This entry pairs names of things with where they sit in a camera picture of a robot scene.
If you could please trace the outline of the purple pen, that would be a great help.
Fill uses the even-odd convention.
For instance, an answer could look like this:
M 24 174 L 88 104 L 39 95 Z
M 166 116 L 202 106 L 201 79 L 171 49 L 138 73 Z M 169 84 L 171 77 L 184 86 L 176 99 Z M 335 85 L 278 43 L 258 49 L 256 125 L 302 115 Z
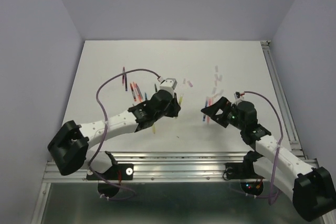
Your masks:
M 127 74 L 124 75 L 124 85 L 125 85 L 125 91 L 128 91 L 128 79 L 127 79 Z

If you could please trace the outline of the magenta pen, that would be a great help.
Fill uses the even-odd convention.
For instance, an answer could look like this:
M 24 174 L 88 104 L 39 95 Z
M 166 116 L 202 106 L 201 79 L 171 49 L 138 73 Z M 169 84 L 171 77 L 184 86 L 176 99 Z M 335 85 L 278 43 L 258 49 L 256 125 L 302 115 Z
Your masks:
M 125 83 L 125 67 L 122 68 L 122 85 Z

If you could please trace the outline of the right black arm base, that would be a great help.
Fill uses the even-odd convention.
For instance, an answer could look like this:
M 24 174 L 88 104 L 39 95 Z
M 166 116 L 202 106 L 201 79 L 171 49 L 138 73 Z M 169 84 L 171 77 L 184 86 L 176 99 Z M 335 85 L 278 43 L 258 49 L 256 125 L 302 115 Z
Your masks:
M 249 151 L 240 163 L 225 163 L 225 170 L 223 172 L 222 178 L 225 181 L 229 180 L 244 180 L 244 179 L 255 179 L 255 182 L 241 182 L 241 191 L 233 189 L 233 191 L 243 194 L 249 198 L 266 199 L 269 196 L 262 196 L 264 189 L 263 177 L 257 175 L 253 165 L 262 158 L 263 156 L 255 151 Z

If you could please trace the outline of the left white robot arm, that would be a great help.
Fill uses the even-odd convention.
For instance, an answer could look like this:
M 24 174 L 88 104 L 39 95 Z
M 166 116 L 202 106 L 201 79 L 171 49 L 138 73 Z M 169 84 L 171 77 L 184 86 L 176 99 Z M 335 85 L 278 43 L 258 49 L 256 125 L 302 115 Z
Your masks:
M 164 116 L 177 117 L 180 109 L 176 93 L 159 90 L 151 99 L 109 119 L 85 124 L 66 122 L 47 148 L 63 176 L 87 167 L 110 179 L 116 175 L 116 162 L 111 154 L 93 150 L 93 147 L 101 147 L 105 140 L 116 136 L 147 129 Z

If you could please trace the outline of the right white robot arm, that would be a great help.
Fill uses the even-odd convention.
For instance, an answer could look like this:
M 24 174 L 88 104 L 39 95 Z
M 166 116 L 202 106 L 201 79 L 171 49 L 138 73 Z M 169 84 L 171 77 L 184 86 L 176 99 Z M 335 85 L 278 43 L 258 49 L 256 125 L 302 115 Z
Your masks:
M 270 181 L 293 203 L 297 213 L 313 221 L 335 210 L 335 187 L 324 167 L 315 168 L 281 146 L 265 127 L 258 123 L 255 106 L 248 101 L 231 103 L 222 97 L 201 110 L 217 124 L 239 129 L 242 140 L 251 147 L 241 163 L 226 163 L 223 178 Z

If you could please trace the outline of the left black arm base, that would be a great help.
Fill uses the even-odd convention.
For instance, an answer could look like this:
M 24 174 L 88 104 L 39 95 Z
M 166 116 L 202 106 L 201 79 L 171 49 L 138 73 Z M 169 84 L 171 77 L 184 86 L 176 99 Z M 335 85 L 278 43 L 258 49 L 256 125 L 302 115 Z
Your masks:
M 132 180 L 134 165 L 131 163 L 119 164 L 115 157 L 108 151 L 100 152 L 87 170 L 88 181 L 100 181 L 97 190 L 100 198 L 107 201 L 128 200 L 136 196 L 136 192 L 122 181 Z

